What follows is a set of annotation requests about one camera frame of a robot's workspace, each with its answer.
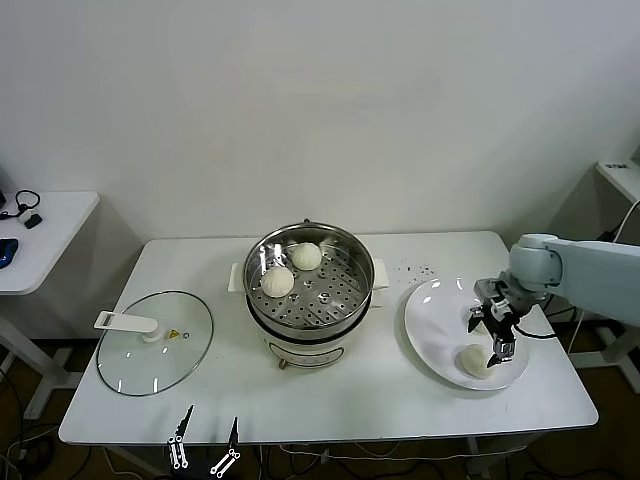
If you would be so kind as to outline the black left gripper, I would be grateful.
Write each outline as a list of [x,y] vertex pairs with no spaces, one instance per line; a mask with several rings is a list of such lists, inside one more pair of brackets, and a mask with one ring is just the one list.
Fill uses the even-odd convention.
[[238,450],[238,418],[234,418],[230,429],[226,452],[216,464],[210,466],[207,462],[189,463],[184,445],[184,436],[193,409],[194,405],[190,405],[174,434],[167,440],[171,477],[177,480],[211,480],[215,478],[215,475],[225,475],[240,458]]

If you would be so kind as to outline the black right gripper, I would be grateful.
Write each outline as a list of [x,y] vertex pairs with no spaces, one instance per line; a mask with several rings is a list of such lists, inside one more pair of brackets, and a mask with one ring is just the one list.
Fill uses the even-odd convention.
[[521,317],[508,298],[504,296],[490,297],[483,301],[481,307],[470,309],[467,331],[470,334],[485,334],[486,329],[494,336],[493,354],[486,367],[492,368],[510,362],[515,354],[514,326]]

